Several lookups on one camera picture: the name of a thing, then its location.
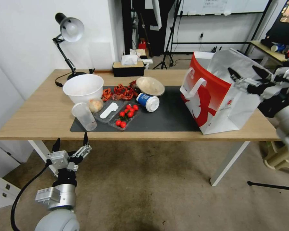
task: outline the tissue box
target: tissue box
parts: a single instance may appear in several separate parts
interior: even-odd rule
[[[135,65],[121,65],[121,62],[114,62],[112,71],[114,77],[123,76],[143,76],[145,73],[143,61],[138,61]]]

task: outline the plastic cup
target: plastic cup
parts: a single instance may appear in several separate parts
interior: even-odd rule
[[[87,131],[92,131],[97,127],[97,123],[86,103],[75,104],[72,108],[72,114]]]
[[[156,96],[149,96],[140,93],[136,98],[137,102],[144,106],[148,112],[154,112],[160,105],[160,100]]]

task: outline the blue paper cup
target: blue paper cup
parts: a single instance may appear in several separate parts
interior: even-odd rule
[[[154,112],[160,104],[159,98],[156,96],[149,96],[144,93],[140,93],[136,100],[138,103],[144,106],[148,112]]]

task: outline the lamp shade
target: lamp shade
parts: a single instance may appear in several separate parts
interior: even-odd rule
[[[84,26],[79,19],[66,17],[63,13],[57,13],[55,18],[65,41],[76,42],[83,36]]]

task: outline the whiteboard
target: whiteboard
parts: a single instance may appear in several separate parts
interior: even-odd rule
[[[183,15],[263,12],[269,0],[184,0]]]

